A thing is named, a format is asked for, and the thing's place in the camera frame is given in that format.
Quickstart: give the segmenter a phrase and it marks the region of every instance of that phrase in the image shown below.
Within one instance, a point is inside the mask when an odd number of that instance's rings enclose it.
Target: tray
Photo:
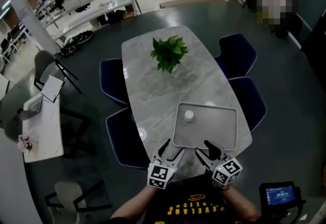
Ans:
[[[194,118],[184,119],[186,110]],[[207,149],[204,140],[216,142],[225,150],[237,148],[238,112],[235,108],[181,102],[177,107],[172,142],[175,146]]]

